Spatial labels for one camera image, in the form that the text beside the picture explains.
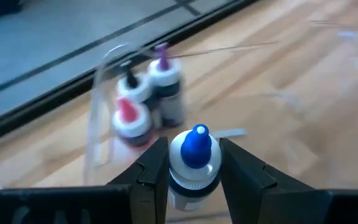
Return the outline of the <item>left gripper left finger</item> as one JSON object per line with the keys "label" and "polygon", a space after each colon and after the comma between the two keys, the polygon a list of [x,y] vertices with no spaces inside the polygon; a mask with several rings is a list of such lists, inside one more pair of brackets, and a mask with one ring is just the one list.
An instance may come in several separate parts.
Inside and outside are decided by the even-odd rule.
{"label": "left gripper left finger", "polygon": [[0,190],[0,224],[164,224],[168,139],[100,186]]}

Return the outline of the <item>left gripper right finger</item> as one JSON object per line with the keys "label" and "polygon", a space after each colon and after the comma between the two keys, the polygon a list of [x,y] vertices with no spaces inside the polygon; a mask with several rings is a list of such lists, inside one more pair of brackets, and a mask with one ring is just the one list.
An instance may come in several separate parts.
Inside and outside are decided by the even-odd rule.
{"label": "left gripper right finger", "polygon": [[358,190],[315,189],[227,138],[219,145],[233,224],[358,224]]}

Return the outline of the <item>large bottle pink cap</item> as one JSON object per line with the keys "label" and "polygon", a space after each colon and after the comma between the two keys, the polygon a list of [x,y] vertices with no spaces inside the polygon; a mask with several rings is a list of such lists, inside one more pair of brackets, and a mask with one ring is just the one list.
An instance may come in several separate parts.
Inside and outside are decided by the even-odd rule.
{"label": "large bottle pink cap", "polygon": [[154,127],[149,109],[126,97],[116,100],[112,124],[117,135],[132,147],[143,147],[153,138]]}

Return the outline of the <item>large bottle blue cap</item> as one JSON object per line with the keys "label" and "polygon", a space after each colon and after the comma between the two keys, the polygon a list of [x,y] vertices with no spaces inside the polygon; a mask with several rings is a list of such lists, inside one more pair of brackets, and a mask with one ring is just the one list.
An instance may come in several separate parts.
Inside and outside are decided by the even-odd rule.
{"label": "large bottle blue cap", "polygon": [[178,134],[170,143],[169,196],[183,212],[200,209],[220,183],[222,150],[204,124]]}

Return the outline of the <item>large bottle black cap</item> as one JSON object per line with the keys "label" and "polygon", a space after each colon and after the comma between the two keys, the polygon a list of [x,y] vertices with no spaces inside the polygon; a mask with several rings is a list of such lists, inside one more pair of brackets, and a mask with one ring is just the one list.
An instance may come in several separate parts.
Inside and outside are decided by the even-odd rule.
{"label": "large bottle black cap", "polygon": [[157,105],[152,82],[145,73],[134,73],[127,70],[117,82],[116,90],[119,96],[125,96],[136,103],[144,103],[149,108],[154,108]]}

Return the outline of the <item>large bottle purple cap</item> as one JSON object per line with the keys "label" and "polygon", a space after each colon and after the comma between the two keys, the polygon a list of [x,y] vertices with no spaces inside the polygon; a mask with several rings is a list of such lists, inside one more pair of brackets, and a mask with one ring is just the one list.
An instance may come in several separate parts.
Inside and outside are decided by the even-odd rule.
{"label": "large bottle purple cap", "polygon": [[158,99],[162,125],[179,126],[185,120],[185,107],[181,93],[181,63],[169,58],[167,43],[155,47],[156,59],[151,61],[148,74]]}

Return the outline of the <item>clear plastic container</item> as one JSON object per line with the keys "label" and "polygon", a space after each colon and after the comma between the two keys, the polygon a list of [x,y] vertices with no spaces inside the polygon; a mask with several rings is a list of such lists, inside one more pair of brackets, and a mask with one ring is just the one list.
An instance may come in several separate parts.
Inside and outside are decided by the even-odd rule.
{"label": "clear plastic container", "polygon": [[117,80],[99,67],[91,91],[85,182],[120,174],[154,141],[197,124],[317,188],[358,189],[358,19],[306,21],[276,37],[173,57],[181,63],[185,120],[143,147],[112,124]]}

